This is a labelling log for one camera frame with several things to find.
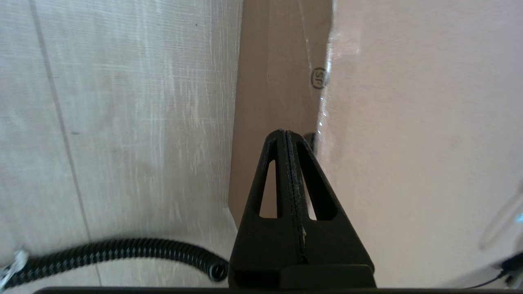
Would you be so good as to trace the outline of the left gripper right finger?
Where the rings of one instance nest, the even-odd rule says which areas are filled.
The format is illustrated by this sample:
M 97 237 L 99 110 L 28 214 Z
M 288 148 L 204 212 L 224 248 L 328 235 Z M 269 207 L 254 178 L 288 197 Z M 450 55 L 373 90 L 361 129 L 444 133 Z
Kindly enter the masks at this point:
M 312 265 L 372 267 L 308 142 L 292 131 L 288 132 L 288 154 L 299 258 Z

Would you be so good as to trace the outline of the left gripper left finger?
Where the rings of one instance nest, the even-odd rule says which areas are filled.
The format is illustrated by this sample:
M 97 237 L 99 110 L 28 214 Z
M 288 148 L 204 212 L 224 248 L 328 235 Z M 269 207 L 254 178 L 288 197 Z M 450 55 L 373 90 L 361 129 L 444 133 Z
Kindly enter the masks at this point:
M 282 270 L 306 259 L 290 143 L 290 132 L 284 129 L 265 139 L 228 263 L 230 288 L 278 288 Z M 260 216 L 270 163 L 276 169 L 274 219 Z

